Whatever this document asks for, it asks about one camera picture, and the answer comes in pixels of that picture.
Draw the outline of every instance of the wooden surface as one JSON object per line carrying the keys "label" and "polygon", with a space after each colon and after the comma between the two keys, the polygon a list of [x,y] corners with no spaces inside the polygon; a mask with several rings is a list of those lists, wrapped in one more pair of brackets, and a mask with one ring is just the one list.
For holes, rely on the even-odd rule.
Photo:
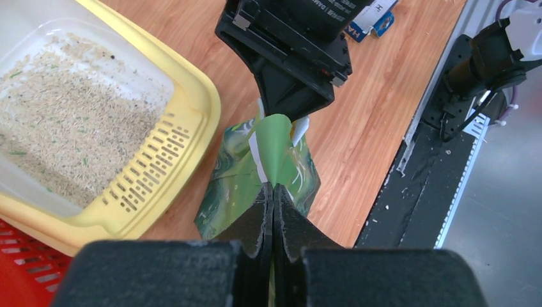
{"label": "wooden surface", "polygon": [[[162,40],[215,83],[222,100],[207,156],[145,239],[196,239],[193,223],[224,128],[256,114],[258,88],[241,60],[214,35],[224,0],[102,0]],[[354,245],[465,0],[400,0],[382,38],[349,41],[353,75],[336,101],[311,115],[308,142],[322,187],[310,220]]]}

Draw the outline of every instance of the green plastic bag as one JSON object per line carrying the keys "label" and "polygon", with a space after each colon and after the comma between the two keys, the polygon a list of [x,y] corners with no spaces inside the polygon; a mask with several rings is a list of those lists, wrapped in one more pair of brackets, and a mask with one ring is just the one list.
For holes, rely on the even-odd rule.
{"label": "green plastic bag", "polygon": [[216,237],[238,219],[252,205],[262,182],[270,182],[273,188],[284,185],[297,210],[308,215],[320,178],[304,136],[308,118],[301,127],[297,124],[292,133],[288,117],[264,118],[260,107],[259,116],[226,129],[194,221],[204,240]]}

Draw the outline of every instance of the red basket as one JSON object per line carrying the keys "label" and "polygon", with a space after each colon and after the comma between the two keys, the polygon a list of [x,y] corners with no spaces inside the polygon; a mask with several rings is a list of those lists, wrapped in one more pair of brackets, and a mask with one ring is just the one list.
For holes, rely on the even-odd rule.
{"label": "red basket", "polygon": [[0,220],[0,304],[48,306],[71,260]]}

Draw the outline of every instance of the grain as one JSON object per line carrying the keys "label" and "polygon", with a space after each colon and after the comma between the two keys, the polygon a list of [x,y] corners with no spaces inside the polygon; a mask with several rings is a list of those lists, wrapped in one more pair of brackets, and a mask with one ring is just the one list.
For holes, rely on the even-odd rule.
{"label": "grain", "polygon": [[91,40],[52,36],[0,79],[0,154],[84,208],[164,113],[166,101],[116,81],[126,71],[137,73]]}

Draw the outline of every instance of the purple cable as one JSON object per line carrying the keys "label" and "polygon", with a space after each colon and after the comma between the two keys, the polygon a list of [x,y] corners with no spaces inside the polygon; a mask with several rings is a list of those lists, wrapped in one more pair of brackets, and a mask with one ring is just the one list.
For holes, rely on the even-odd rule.
{"label": "purple cable", "polygon": [[[537,0],[524,0],[524,1],[534,3]],[[497,11],[495,12],[495,21],[500,19],[500,15],[502,14],[502,10],[510,2],[512,2],[512,0],[504,0],[503,2],[501,2],[499,4],[499,6],[497,7]],[[514,109],[513,107],[510,107],[510,106],[513,105],[513,104],[516,104],[517,91],[518,91],[518,88],[516,86],[512,86],[512,97],[510,98],[509,107],[507,107],[506,110],[504,111],[504,113],[499,117],[499,120],[503,120],[503,119],[507,118],[508,115],[510,115],[510,113]]]}

